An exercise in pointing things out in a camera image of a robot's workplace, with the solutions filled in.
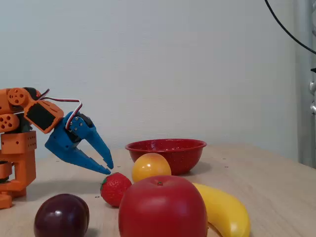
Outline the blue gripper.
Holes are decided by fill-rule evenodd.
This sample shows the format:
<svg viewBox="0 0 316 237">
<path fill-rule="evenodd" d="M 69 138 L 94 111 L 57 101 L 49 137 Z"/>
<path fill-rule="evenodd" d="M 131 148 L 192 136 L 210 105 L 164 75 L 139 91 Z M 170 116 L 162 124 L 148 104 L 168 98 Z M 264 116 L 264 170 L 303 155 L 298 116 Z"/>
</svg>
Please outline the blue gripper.
<svg viewBox="0 0 316 237">
<path fill-rule="evenodd" d="M 110 149 L 107 147 L 92 120 L 87 116 L 75 116 L 70 123 L 70 131 L 66 123 L 72 112 L 69 112 L 57 124 L 51 133 L 45 147 L 64 162 L 68 162 L 105 175 L 111 174 L 114 168 Z M 77 148 L 81 140 L 86 140 L 103 158 L 107 168 L 98 164 Z"/>
</svg>

